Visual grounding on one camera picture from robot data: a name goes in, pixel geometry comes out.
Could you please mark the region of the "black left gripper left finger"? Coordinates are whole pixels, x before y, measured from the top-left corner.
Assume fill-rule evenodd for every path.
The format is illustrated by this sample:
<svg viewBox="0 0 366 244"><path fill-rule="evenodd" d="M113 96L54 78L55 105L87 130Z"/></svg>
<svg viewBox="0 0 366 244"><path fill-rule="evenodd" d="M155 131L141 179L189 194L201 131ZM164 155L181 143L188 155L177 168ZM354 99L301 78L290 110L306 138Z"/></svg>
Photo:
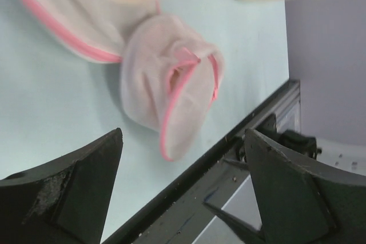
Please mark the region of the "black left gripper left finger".
<svg viewBox="0 0 366 244"><path fill-rule="evenodd" d="M1 180L1 243L100 243L123 148L117 128Z"/></svg>

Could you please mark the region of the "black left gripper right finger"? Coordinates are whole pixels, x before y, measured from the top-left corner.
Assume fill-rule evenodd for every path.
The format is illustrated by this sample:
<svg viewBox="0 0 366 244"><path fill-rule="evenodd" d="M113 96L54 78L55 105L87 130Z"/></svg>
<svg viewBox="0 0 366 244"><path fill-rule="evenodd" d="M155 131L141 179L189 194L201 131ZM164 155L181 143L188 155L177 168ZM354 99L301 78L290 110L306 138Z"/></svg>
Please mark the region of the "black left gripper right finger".
<svg viewBox="0 0 366 244"><path fill-rule="evenodd" d="M252 129L245 152L267 243L365 243L365 176Z"/></svg>

